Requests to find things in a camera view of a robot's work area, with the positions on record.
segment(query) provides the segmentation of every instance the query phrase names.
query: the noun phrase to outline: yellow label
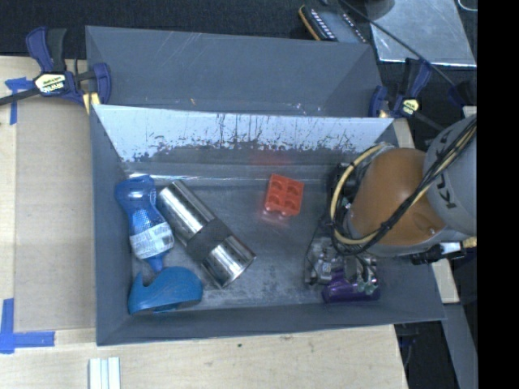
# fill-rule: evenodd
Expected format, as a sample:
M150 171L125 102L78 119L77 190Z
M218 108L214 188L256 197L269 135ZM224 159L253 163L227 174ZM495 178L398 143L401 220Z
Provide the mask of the yellow label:
M405 113L413 115L416 111L418 111L419 107L420 105L416 100L405 100L402 109Z
M52 92L65 86L65 75L46 74L38 77L34 84L41 92Z

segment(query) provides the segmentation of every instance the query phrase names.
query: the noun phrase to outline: bottle label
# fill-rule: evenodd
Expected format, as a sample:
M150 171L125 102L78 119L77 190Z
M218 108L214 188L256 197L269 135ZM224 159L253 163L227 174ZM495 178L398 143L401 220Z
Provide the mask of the bottle label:
M174 238L167 222L130 236L131 249L139 259L150 258L173 248Z

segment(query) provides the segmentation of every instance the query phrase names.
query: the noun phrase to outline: yellow cable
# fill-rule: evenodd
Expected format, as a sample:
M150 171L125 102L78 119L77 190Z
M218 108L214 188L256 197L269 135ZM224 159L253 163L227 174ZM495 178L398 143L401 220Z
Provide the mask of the yellow cable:
M467 134L463 135L461 137L461 139L459 139L457 141L455 147L463 148L472 139L472 136L475 133L475 131L476 131L476 127L473 128L472 130L470 130L469 132L467 132ZM336 213L336 209L337 209L337 201L338 201L338 198L339 198L339 193L342 190L342 187L346 183L346 181L347 181L348 177L350 176L350 174L354 171L354 169L362 161L364 161L367 157L372 156L373 154L375 154L382 147L383 147L383 144L377 144L374 147L368 148L364 153L362 153L359 157L357 157L357 159L354 160L352 164L350 164L346 168L345 172L342 174L341 178L339 179L339 182L337 183L337 186L336 186L335 190L333 191L332 201L330 203L330 218L332 220L335 220L335 213ZM418 192L418 194L416 195L416 198L414 198L414 200L410 204L409 208L411 208L415 203L417 203L426 194L426 192L429 189L429 187L432 186L432 183L435 180L435 178L437 176L439 176L441 174L441 172L443 172L453 162L453 160L455 158L457 158L458 152L459 152L459 150L458 151L451 150L450 152L448 152L448 154L444 157L443 161L441 162L439 168L432 175L431 182L428 183L426 186L424 186ZM380 231L380 229L377 229L375 232L369 233L365 237L361 237L359 239L352 239L352 238L349 238L349 237L345 237L345 236L341 235L336 229L333 230L333 235L339 242L342 242L342 243L344 243L346 245L361 245L363 243L366 243L366 242L370 241L379 231Z

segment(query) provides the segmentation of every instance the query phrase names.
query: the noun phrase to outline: black floor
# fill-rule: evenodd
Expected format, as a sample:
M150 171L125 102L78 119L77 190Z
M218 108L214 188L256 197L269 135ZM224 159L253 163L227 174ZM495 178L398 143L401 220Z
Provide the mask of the black floor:
M328 0L328 8L345 11L365 36L371 36L369 23L357 13L366 14L365 2L346 1L348 6ZM303 4L324 8L319 0L0 0L0 54L27 56L25 36L42 25L67 28L66 58L86 58L86 25L311 39L297 15ZM460 10L459 15L477 59L477 13ZM447 67L442 71L455 84L464 81L475 84L475 71ZM402 74L402 65L380 64L381 79L388 87L401 82ZM441 126L448 126L461 117L461 111L445 96L448 90L446 81L433 75L421 94L422 113ZM438 130L416 118L410 120L410 127L420 149L426 149L427 143L438 134ZM462 303L477 344L475 270L466 266L463 262L453 264L458 285L464 284L463 295L469 295ZM420 323L407 330L405 327L397 330L406 334L402 339L402 353L408 362L411 389L458 388L440 323Z

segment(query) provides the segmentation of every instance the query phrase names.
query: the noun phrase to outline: red lego brick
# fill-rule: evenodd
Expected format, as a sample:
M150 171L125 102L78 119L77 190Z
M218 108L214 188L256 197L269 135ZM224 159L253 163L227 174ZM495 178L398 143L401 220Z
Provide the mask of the red lego brick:
M273 174L268 182L265 210L281 212L283 216L296 216L301 211L304 183Z

